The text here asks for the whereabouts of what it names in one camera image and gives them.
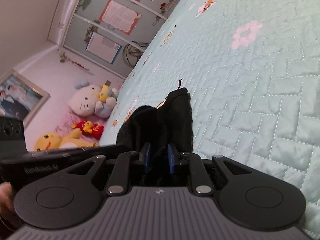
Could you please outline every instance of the framed picture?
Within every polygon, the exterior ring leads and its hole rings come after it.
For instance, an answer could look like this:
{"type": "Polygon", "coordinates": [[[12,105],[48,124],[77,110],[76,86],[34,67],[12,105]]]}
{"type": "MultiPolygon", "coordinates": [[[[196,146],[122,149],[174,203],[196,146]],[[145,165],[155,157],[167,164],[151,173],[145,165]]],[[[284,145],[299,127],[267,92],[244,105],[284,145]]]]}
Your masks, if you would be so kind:
{"type": "Polygon", "coordinates": [[[103,37],[99,33],[93,32],[86,50],[99,58],[102,58],[106,62],[113,64],[121,50],[121,47],[121,45],[114,41],[103,37]]]}
{"type": "Polygon", "coordinates": [[[0,115],[23,120],[25,127],[49,97],[15,71],[0,78],[0,115]]]}

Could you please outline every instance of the stuffed toy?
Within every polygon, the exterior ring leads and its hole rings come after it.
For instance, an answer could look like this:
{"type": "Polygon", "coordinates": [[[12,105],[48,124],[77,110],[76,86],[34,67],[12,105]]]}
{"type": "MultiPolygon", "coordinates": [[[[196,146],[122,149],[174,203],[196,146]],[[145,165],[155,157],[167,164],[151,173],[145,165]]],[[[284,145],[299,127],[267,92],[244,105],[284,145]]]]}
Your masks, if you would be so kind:
{"type": "Polygon", "coordinates": [[[116,105],[114,97],[108,97],[104,102],[100,101],[101,87],[89,82],[76,85],[76,89],[78,91],[68,102],[68,107],[71,111],[84,117],[90,114],[95,114],[101,118],[108,118],[110,116],[116,105]]]}
{"type": "Polygon", "coordinates": [[[89,143],[79,140],[82,132],[79,128],[74,129],[71,133],[65,137],[61,137],[56,133],[46,133],[42,135],[35,144],[35,151],[45,151],[52,149],[67,149],[78,147],[98,147],[97,143],[89,143]]]}
{"type": "Polygon", "coordinates": [[[90,121],[81,121],[74,123],[71,126],[73,129],[80,129],[82,134],[92,136],[96,139],[100,139],[103,133],[103,126],[98,123],[92,123],[90,121]]]}
{"type": "Polygon", "coordinates": [[[113,97],[115,99],[118,98],[118,95],[119,95],[119,91],[116,89],[116,88],[112,88],[110,89],[109,86],[110,86],[111,82],[110,81],[107,81],[103,86],[102,86],[102,89],[100,91],[100,94],[98,95],[98,98],[99,100],[102,102],[102,103],[105,103],[107,98],[109,97],[113,97]]]}

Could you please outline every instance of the black circular pad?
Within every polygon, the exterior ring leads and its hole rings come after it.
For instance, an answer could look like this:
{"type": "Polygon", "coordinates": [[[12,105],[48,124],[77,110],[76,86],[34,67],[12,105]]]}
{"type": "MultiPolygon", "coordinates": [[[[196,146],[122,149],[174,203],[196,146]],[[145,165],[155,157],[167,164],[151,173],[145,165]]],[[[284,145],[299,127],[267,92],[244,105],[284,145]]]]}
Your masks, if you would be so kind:
{"type": "Polygon", "coordinates": [[[14,209],[20,219],[31,226],[63,229],[91,218],[101,202],[102,195],[91,184],[91,179],[57,172],[18,191],[14,209]]]}
{"type": "Polygon", "coordinates": [[[245,194],[247,201],[259,208],[273,208],[281,204],[282,194],[271,187],[255,187],[245,194]]]}
{"type": "Polygon", "coordinates": [[[299,222],[306,208],[293,185],[255,171],[230,176],[218,198],[222,212],[233,222],[258,231],[274,231],[299,222]]]}
{"type": "Polygon", "coordinates": [[[37,202],[46,208],[62,208],[71,203],[74,194],[65,187],[49,187],[40,191],[36,197],[37,202]]]}

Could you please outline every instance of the paper sign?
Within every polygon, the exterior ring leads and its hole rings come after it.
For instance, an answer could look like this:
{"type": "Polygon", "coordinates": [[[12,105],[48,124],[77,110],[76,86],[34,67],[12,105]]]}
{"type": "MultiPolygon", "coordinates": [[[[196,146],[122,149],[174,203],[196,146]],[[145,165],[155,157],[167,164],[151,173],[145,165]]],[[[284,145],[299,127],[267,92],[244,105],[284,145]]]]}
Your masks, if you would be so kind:
{"type": "Polygon", "coordinates": [[[141,14],[120,3],[109,0],[99,20],[129,35],[140,17],[141,14]]]}
{"type": "Polygon", "coordinates": [[[86,50],[112,64],[120,48],[119,44],[94,32],[86,50]]]}

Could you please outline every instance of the light blue quilt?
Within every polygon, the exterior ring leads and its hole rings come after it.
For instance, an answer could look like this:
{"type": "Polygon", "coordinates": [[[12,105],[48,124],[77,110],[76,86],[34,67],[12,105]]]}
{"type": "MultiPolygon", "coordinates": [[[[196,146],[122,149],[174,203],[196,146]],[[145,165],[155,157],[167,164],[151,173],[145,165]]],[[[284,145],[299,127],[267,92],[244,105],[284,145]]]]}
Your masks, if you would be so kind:
{"type": "Polygon", "coordinates": [[[283,179],[320,239],[320,0],[181,0],[125,81],[101,144],[141,105],[191,95],[194,152],[283,179]]]}

